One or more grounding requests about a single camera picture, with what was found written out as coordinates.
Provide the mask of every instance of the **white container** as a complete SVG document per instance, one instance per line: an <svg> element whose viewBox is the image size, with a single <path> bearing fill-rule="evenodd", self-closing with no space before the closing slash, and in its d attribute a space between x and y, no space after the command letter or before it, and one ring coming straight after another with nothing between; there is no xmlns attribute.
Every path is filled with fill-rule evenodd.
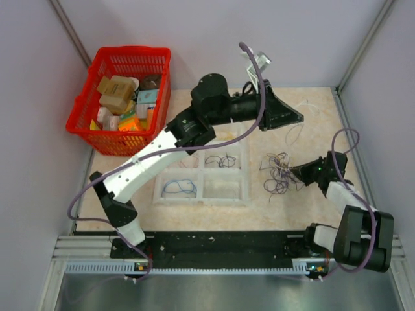
<svg viewBox="0 0 415 311"><path fill-rule="evenodd" d="M246 131L242 123L215 127L223 143ZM199 150L157 175L153 203L247 205L250 172L247 138L222 148Z"/></svg>

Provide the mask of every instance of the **blue cable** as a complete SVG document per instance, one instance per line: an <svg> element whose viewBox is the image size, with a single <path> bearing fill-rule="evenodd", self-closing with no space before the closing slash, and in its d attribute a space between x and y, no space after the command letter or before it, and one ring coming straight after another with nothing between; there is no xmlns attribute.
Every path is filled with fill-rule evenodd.
<svg viewBox="0 0 415 311"><path fill-rule="evenodd" d="M186 185L191 185L192 189L191 190L183 189L182 186L180 185L180 183L183 182L183 181L187 181ZM172 183L177 183L177 186L179 187L180 191L167 191L166 190L167 187L169 185L171 185ZM186 194L193 193L195 195L195 198L196 198L197 187L189 178L185 178L185 179L181 179L181 180L174 179L174 180L170 180L170 181L166 182L166 184L164 184L163 192L161 193L161 195L163 195L163 193L175 194L175 193L182 193L182 192L186 193Z"/></svg>

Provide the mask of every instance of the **brown box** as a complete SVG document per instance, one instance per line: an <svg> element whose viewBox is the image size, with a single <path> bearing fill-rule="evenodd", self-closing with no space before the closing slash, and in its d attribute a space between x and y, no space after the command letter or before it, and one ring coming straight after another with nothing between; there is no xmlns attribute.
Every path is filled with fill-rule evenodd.
<svg viewBox="0 0 415 311"><path fill-rule="evenodd" d="M97 87L102 94L99 103L116 115L123 114L132 98L134 81L124 76L104 76Z"/></svg>

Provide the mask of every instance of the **blue box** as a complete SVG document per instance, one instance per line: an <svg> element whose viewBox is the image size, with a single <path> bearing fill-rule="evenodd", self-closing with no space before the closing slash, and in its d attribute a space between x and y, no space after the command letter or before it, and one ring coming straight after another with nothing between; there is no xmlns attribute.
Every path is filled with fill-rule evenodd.
<svg viewBox="0 0 415 311"><path fill-rule="evenodd" d="M137 96L137 104L154 104L157 101L158 89L140 91Z"/></svg>

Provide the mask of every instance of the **black end effector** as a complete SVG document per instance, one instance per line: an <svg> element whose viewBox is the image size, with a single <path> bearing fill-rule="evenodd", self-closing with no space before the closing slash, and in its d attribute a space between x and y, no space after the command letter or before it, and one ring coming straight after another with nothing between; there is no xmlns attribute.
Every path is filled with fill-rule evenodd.
<svg viewBox="0 0 415 311"><path fill-rule="evenodd" d="M341 152L335 152L335 156L340 172L344 176L348 157ZM332 181L340 181L330 151L327 152L325 158L319 157L317 160L292 167L291 172L306 186L312 183L318 183L318 187L324 196L326 196L327 189Z"/></svg>
<svg viewBox="0 0 415 311"><path fill-rule="evenodd" d="M386 272L392 256L392 239L394 236L394 218L391 214L374 211L376 219L376 236L373 253L365 269ZM334 258L341 264L358 266L366 257L370 240L361 238L362 233L370 233L372 223L367 210L347 205L338 227Z"/></svg>
<svg viewBox="0 0 415 311"><path fill-rule="evenodd" d="M89 177L89 180L93 181L101 176L102 174L100 172L95 172ZM114 228L129 224L136 218L137 211L131 201L127 203L115 201L113 199L114 193L108 193L102 181L93 186L93 188L97 193L108 220Z"/></svg>
<svg viewBox="0 0 415 311"><path fill-rule="evenodd" d="M259 123L261 130L271 130L304 121L301 113L275 96L268 80L264 80L264 83L266 107ZM251 86L249 91L243 91L241 95L236 93L231 97L228 83L222 75L217 73L206 75L191 91L191 106L196 114L206 118L210 125L254 120L258 117L261 95L255 92L251 82L245 86L249 84Z"/></svg>

